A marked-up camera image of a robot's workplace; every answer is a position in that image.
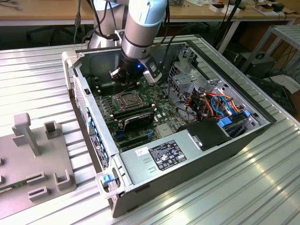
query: white sticker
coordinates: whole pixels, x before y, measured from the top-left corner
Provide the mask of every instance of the white sticker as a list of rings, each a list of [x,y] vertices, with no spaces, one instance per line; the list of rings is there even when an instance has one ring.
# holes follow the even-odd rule
[[[148,147],[143,147],[143,148],[141,148],[141,149],[137,149],[137,150],[135,150],[135,153],[136,153],[136,155],[137,155],[138,157],[139,157],[139,156],[142,156],[142,155],[145,155],[145,154],[149,153]]]

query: white paper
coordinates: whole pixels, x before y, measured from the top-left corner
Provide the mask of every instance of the white paper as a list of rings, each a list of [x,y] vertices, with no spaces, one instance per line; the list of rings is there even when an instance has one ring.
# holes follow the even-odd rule
[[[145,155],[145,154],[149,153],[148,147],[143,147],[141,149],[137,149],[137,150],[135,150],[135,153],[138,157]]]
[[[208,0],[187,0],[187,1],[189,1],[190,3],[193,3],[195,5],[198,5],[198,6],[203,6],[204,4],[209,4]]]

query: gray fixture plate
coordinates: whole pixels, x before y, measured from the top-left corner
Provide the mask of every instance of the gray fixture plate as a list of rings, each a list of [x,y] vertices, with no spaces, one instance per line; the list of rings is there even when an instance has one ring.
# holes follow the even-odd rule
[[[59,137],[48,140],[44,127],[32,129],[32,132],[37,144],[40,146],[41,155],[38,157],[34,157],[28,144],[17,147],[12,140],[12,138],[15,137],[14,134],[0,137],[0,156],[4,162],[3,165],[0,166],[0,175],[5,179],[5,182],[0,185],[0,188],[25,180],[26,177],[42,171],[47,176],[47,180],[31,186],[27,184],[0,193],[0,218],[7,217],[31,206],[64,195],[76,188],[64,136],[61,134]],[[59,178],[64,180],[66,177],[66,169],[72,179],[72,184],[68,188],[58,191],[54,182],[53,173],[56,173]],[[42,188],[43,186],[47,186],[49,195],[32,202],[29,199],[28,192]]]

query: floor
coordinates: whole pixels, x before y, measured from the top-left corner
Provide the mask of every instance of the floor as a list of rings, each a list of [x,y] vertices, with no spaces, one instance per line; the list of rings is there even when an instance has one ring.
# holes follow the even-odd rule
[[[210,29],[208,32],[206,30],[207,26],[199,23],[198,26],[185,34],[200,34],[206,41],[212,44],[219,26],[217,22],[211,22],[209,24]],[[82,26],[82,33],[78,34],[80,40],[84,37],[84,29],[89,30],[91,26],[92,25]],[[36,28],[40,27],[0,27],[0,50],[48,46],[53,29],[34,33],[31,35],[31,40],[28,40],[26,38],[26,32]],[[67,29],[72,33],[74,33],[75,31],[73,27],[67,27]],[[57,33],[53,41],[53,45],[71,45],[73,43],[73,37],[63,32]],[[247,49],[239,44],[230,43],[228,46],[228,50],[225,51],[224,55],[230,59],[234,59],[236,55],[235,53],[240,52],[247,52]]]

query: motherboard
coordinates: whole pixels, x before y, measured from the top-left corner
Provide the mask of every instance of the motherboard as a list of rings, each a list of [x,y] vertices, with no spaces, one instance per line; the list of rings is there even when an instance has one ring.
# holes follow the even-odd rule
[[[164,84],[150,86],[145,78],[135,90],[94,97],[120,151],[171,135],[192,119],[177,113]]]

